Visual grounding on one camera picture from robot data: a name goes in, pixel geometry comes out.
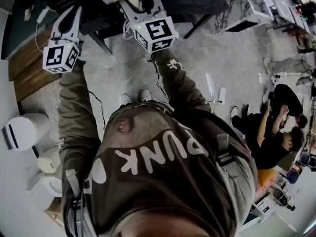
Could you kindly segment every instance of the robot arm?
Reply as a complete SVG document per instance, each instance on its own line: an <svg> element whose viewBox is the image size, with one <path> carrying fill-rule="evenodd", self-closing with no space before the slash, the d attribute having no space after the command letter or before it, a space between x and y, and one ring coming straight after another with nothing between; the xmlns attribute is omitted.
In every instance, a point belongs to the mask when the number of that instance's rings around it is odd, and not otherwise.
<svg viewBox="0 0 316 237"><path fill-rule="evenodd" d="M176 31L167 17L161 0L102 0L105 4L119 1L133 36L148 53L172 47ZM43 68L51 73L70 72L79 55L78 38L82 7L71 7L54 23L48 46L44 49Z"/></svg>

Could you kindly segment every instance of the concrete floor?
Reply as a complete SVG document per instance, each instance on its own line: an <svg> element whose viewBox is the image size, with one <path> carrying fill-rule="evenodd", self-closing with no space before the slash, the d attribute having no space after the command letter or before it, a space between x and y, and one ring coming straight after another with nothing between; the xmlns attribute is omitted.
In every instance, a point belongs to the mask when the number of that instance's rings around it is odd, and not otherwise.
<svg viewBox="0 0 316 237"><path fill-rule="evenodd" d="M180 36L190 27L191 24L176 25ZM156 87L158 77L153 65L147 62L148 54L134 39L124 40L121 35L111 37L112 56L104 53L90 37L82 39L85 41L82 56L87 61L84 71L88 87L103 102L106 119L120 107L120 96L125 92L136 99L139 90L148 89L154 100L167 101ZM263 57L281 60L297 54L293 37L281 31L266 30L265 26L241 33L213 35L209 26L205 25L189 39L180 37L172 51L207 100L217 97L217 88L221 87L221 83L226 88L225 103L212 104L215 113L226 122L230 121L229 114L234 105L241 107L248 103L252 112L259 110L266 80ZM45 112L51 120L51 130L37 144L40 154L59 140L59 90L59 81L56 81L22 102L26 112ZM91 102L101 135L100 104L93 96Z"/></svg>

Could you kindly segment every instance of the sitting person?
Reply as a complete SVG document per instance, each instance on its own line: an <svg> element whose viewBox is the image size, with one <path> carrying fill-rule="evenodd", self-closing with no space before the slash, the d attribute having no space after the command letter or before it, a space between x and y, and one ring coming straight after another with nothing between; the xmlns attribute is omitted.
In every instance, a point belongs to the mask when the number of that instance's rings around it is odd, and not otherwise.
<svg viewBox="0 0 316 237"><path fill-rule="evenodd" d="M303 129L307 124L307 118L302 113L303 107L297 98L296 94L293 92L293 90L285 85L285 84L278 84L275 87L275 90L273 93L269 93L269 99L271 100L271 108L272 108L272 119L274 120L280 113L282 105L287 105L289 107L289 113L286 117L285 122L281 122L281 129L284 128L284 125L289 119L289 116L294 116L296 125ZM263 105L263 108L261 108L261 112L265 112L266 105Z"/></svg>
<svg viewBox="0 0 316 237"><path fill-rule="evenodd" d="M282 106L280 114L272 126L272 136L266 137L265 132L270 109L269 101L257 133L253 130L253 123L246 123L244 127L246 129L241 131L243 133L245 132L248 147L252 151L251 156L254 158L258 169L270 169L275 167L287 154L299 150L304 142L303 132L298 127L294 127L292 131L288 133L281 133L276 129L276 127L279 128L281 120L289 111L287 106ZM233 126L234 124L236 125L236 121L239 122L240 120L238 120L238 116L236 117L236 115L234 115L232 117Z"/></svg>

